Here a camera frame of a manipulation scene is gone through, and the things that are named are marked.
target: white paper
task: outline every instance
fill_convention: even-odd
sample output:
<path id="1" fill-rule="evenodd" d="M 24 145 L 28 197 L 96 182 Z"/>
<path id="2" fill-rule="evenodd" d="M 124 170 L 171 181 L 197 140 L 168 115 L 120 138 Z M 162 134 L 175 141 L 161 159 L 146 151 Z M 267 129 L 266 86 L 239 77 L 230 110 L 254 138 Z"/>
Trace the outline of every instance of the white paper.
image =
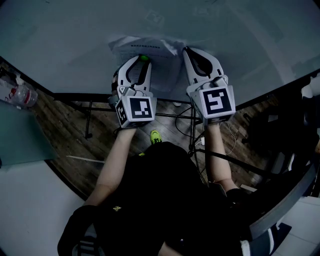
<path id="1" fill-rule="evenodd" d="M 126 36 L 109 43 L 109 47 L 119 66 L 139 54 L 146 55 L 151 59 L 151 91 L 170 92 L 176 85 L 183 64 L 184 43 Z M 140 70 L 139 66 L 133 68 L 130 71 L 130 77 L 138 79 Z"/>

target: glass surface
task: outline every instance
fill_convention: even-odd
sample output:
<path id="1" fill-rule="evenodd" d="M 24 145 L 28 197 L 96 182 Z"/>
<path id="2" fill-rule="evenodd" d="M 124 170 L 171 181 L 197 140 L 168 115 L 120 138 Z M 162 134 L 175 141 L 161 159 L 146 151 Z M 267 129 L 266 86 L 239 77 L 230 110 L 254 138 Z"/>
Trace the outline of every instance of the glass surface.
<path id="1" fill-rule="evenodd" d="M 110 94 L 118 67 L 108 44 L 124 36 L 214 55 L 236 105 L 320 68 L 313 0 L 10 0 L 0 24 L 0 55 L 54 93 Z M 188 101 L 183 72 L 170 93 L 155 96 Z"/>
<path id="2" fill-rule="evenodd" d="M 0 158 L 3 166 L 53 159 L 56 152 L 34 114 L 0 101 Z"/>

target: white surface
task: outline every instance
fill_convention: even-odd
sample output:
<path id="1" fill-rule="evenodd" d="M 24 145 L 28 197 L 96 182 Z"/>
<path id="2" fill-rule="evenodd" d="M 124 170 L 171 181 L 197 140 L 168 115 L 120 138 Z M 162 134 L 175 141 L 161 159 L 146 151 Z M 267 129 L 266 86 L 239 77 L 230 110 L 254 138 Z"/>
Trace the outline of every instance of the white surface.
<path id="1" fill-rule="evenodd" d="M 0 24 L 0 56 L 54 93 L 110 94 L 117 64 L 109 43 L 123 36 L 212 54 L 236 105 L 320 68 L 313 0 L 7 0 Z M 188 101 L 187 78 L 179 82 L 158 97 Z"/>
<path id="2" fill-rule="evenodd" d="M 308 256 L 315 248 L 315 244 L 288 234 L 276 252 L 281 256 Z"/>
<path id="3" fill-rule="evenodd" d="M 308 256 L 320 244 L 320 198 L 302 197 L 284 216 L 292 227 L 276 250 L 281 256 Z"/>
<path id="4" fill-rule="evenodd" d="M 57 256 L 74 210 L 83 204 L 44 161 L 0 169 L 0 247 L 7 256 Z"/>

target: white wall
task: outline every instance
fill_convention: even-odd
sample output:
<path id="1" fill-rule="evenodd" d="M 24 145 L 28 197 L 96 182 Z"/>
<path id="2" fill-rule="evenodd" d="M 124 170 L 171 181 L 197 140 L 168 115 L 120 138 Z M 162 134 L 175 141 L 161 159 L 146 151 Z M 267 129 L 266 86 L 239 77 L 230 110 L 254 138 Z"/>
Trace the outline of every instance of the white wall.
<path id="1" fill-rule="evenodd" d="M 0 169 L 0 247 L 7 256 L 57 256 L 57 244 L 84 201 L 44 161 Z"/>
<path id="2" fill-rule="evenodd" d="M 275 256 L 309 256 L 320 244 L 320 198 L 302 197 L 285 215 L 292 227 Z"/>

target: table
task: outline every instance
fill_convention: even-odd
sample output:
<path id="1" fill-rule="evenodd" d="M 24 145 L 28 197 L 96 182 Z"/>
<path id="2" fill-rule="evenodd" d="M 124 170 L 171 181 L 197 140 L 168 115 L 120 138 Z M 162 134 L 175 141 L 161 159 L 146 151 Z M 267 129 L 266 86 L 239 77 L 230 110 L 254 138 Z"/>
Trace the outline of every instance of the table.
<path id="1" fill-rule="evenodd" d="M 211 53 L 233 85 L 237 106 L 320 68 L 320 11 L 312 0 L 119 0 L 112 6 L 104 0 L 10 0 L 0 8 L 0 23 L 0 56 L 70 100 L 97 101 L 111 93 L 117 64 L 109 43 L 128 35 Z M 182 74 L 170 93 L 154 96 L 188 102 L 187 85 Z"/>

